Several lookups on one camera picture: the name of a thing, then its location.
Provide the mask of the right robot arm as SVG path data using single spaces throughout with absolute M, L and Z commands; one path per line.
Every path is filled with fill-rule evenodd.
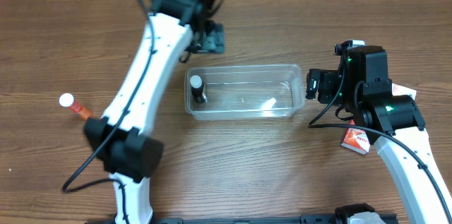
M 411 223 L 450 223 L 451 195 L 434 160 L 415 99 L 394 95 L 383 47 L 348 40 L 335 46 L 336 70 L 310 69 L 308 100 L 351 113 L 340 128 L 365 131 L 388 168 Z

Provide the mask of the black bottle white cap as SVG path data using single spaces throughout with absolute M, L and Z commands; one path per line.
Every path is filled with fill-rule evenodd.
M 191 94 L 197 103 L 207 102 L 207 97 L 205 93 L 205 83 L 202 78 L 198 75 L 192 76 L 190 78 Z

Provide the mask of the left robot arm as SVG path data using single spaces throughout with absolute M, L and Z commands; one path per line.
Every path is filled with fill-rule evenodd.
M 99 119 L 83 132 L 114 186 L 113 223 L 151 223 L 150 178 L 162 158 L 162 142 L 151 138 L 156 112 L 177 63 L 191 54 L 222 54 L 224 30 L 213 21 L 216 0 L 151 0 L 145 29 L 131 67 Z

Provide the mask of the orange bottle white cap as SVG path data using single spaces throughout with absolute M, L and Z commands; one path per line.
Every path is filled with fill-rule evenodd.
M 77 114 L 84 120 L 88 120 L 92 117 L 93 113 L 84 105 L 82 105 L 75 97 L 70 93 L 64 93 L 59 97 L 59 104 L 62 107 L 70 109 L 74 114 Z

